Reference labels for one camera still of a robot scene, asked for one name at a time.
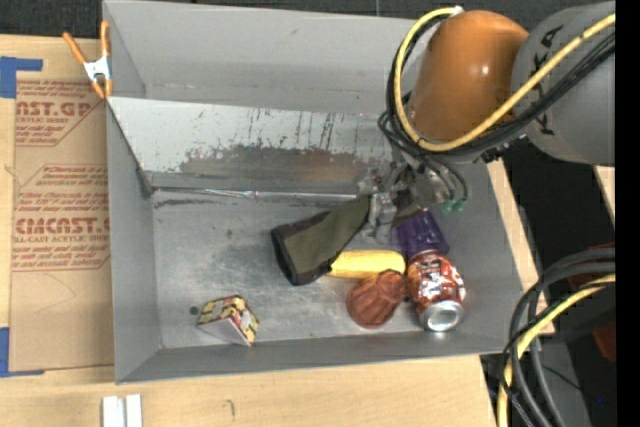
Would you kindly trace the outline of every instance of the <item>red soda can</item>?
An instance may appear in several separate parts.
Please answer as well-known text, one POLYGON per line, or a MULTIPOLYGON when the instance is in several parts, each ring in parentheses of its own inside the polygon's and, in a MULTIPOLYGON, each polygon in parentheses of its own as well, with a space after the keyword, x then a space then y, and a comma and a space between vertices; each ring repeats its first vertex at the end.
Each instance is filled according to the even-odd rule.
POLYGON ((441 252, 424 251, 412 256, 407 285, 424 329, 448 331, 464 317, 464 281, 441 252))

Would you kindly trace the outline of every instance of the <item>yellow cable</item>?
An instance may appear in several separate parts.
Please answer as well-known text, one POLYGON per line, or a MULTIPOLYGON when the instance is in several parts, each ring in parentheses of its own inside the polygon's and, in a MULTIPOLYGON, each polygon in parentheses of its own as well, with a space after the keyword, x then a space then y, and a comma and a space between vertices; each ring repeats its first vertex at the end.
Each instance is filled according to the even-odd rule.
MULTIPOLYGON (((605 285, 607 283, 615 283, 616 275, 608 274, 603 276, 602 278, 594 279, 585 285, 585 287, 591 287, 594 285, 605 285)), ((564 313, 567 309, 573 306, 578 301, 581 301, 585 297, 588 297, 596 292, 602 290, 604 286, 594 287, 594 288, 585 288, 584 290, 580 290, 579 292, 575 292, 570 295, 567 299, 558 304, 555 308, 549 310, 543 317, 538 320, 529 330, 525 331, 517 345, 517 354, 516 357, 520 359, 524 351, 529 347, 533 339, 540 334, 540 332, 547 327, 556 317, 560 314, 564 313)), ((504 368, 504 380, 507 385, 511 385, 511 380, 513 379, 513 367, 510 361, 507 361, 507 364, 504 368)), ((508 427, 508 408, 507 408, 508 396, 507 392, 504 389, 504 386, 500 385, 500 391, 498 392, 498 400, 496 403, 496 416, 498 420, 498 427, 508 427)))
POLYGON ((549 61, 547 61, 544 66, 542 66, 518 91, 516 91, 513 95, 511 95, 505 103, 503 103, 496 111, 493 112, 487 119, 485 119, 480 125, 475 127, 470 132, 458 137, 457 139, 449 142, 431 142, 424 139, 409 123, 407 119, 407 115, 404 111, 404 106, 402 105, 402 88, 401 88, 401 75, 402 75, 402 63, 404 61, 404 56, 409 47, 409 44, 415 34, 424 26, 426 22, 431 20, 436 16, 441 16, 443 14, 453 14, 454 8, 443 8, 438 9, 436 11, 432 11, 431 13, 427 13, 422 18, 420 18, 412 27, 409 29, 409 32, 405 36, 402 44, 400 45, 400 49, 398 51, 398 57, 395 62, 394 68, 394 81, 393 81, 393 93, 394 93, 394 101, 396 105, 396 111, 398 113, 398 117, 400 119, 400 123, 402 124, 402 128, 407 133, 407 135, 411 138, 411 140, 416 143, 420 148, 435 151, 435 152, 443 152, 452 150, 454 148, 458 148, 463 144, 476 139, 486 130, 488 130, 492 125, 494 125, 500 118, 502 118, 505 114, 507 114, 513 106, 518 103, 529 91, 531 91, 534 87, 538 85, 538 83, 553 69, 558 63, 564 59, 567 55, 573 52, 576 48, 578 48, 584 41, 591 38, 598 32, 606 29, 610 25, 614 24, 616 21, 615 13, 603 18, 599 22, 595 23, 587 30, 585 30, 580 36, 576 36, 572 41, 570 41, 567 45, 561 48, 549 61))

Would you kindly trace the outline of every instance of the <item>wooden table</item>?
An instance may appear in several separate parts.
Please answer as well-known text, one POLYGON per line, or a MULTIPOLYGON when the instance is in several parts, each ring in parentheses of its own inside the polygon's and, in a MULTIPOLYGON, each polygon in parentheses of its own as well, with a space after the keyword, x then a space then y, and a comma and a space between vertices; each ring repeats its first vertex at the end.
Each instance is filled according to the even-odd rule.
MULTIPOLYGON (((82 42, 87 57, 96 42, 82 42)), ((0 56, 34 57, 47 49, 43 73, 73 61, 61 38, 0 35, 0 56)), ((0 327, 9 323, 15 102, 0 99, 0 327)), ((489 166, 523 286, 535 265, 504 166, 489 166)), ((101 399, 141 394, 147 426, 440 425, 495 426, 480 358, 461 356, 215 378, 114 384, 111 366, 46 371, 0 379, 0 423, 11 426, 97 426, 101 399)))

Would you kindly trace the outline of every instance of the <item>purple bottle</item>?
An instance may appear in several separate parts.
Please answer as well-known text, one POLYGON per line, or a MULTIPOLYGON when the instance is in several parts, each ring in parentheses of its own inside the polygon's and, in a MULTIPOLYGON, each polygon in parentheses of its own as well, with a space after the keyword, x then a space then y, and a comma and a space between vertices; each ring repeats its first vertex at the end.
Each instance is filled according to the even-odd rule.
POLYGON ((449 252, 449 244, 427 208, 396 225, 391 230, 391 239, 407 260, 424 251, 438 251, 443 255, 449 252))

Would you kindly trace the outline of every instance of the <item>green connector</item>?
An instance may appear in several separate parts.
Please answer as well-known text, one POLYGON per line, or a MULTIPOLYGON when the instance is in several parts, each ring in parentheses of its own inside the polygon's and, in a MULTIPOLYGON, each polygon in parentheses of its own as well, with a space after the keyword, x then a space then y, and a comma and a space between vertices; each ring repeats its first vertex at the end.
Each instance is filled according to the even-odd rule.
POLYGON ((443 201, 442 203, 440 203, 440 210, 442 210, 443 213, 448 214, 449 212, 451 212, 451 207, 453 206, 453 204, 454 201, 452 199, 443 201))
POLYGON ((462 212, 464 208, 465 200, 461 199, 460 201, 456 201, 456 203, 451 207, 451 210, 454 212, 462 212))

